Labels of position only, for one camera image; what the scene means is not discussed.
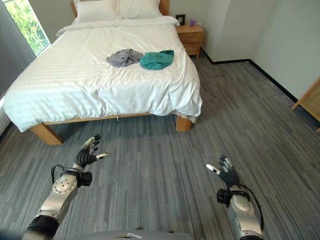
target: curtain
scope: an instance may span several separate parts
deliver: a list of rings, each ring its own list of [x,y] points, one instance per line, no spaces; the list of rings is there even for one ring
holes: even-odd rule
[[[35,58],[36,55],[0,0],[0,100],[13,81]],[[3,105],[0,104],[0,135],[9,123]]]

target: nightstand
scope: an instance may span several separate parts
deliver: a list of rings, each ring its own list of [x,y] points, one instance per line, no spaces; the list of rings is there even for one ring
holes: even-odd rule
[[[199,57],[204,30],[199,25],[177,26],[176,31],[188,55]]]

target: headboard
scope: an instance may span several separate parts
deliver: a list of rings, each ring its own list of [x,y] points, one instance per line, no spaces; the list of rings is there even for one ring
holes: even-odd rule
[[[169,4],[170,4],[170,0],[160,0],[159,10],[162,15],[167,16],[169,14]],[[71,2],[71,7],[75,17],[77,17],[78,14],[73,1]]]

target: wooden bed frame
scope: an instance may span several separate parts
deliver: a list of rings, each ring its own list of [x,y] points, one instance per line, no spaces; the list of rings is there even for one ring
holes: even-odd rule
[[[166,16],[169,14],[169,3],[170,0],[160,0],[159,10],[162,15]],[[71,2],[71,7],[73,13],[77,16],[77,11],[75,4]],[[115,119],[115,118],[126,118],[126,117],[136,117],[136,116],[145,116],[151,115],[149,112],[137,113],[137,114],[123,114],[123,115],[110,115],[105,117],[90,117],[90,118],[80,118],[75,117],[66,121],[55,121],[55,122],[43,122],[36,126],[31,127],[31,131],[37,135],[42,141],[48,145],[59,145],[63,143],[63,140],[49,127],[49,125],[55,124],[66,124],[66,123],[77,123],[77,122],[87,122],[87,121],[96,121],[96,120],[105,120],[105,119]],[[184,132],[190,130],[192,122],[181,116],[177,116],[175,129],[177,132]]]

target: tree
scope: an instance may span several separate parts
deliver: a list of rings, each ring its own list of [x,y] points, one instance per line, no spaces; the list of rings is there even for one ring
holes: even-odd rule
[[[28,0],[4,1],[4,5],[34,54],[38,55],[49,44],[49,41]]]

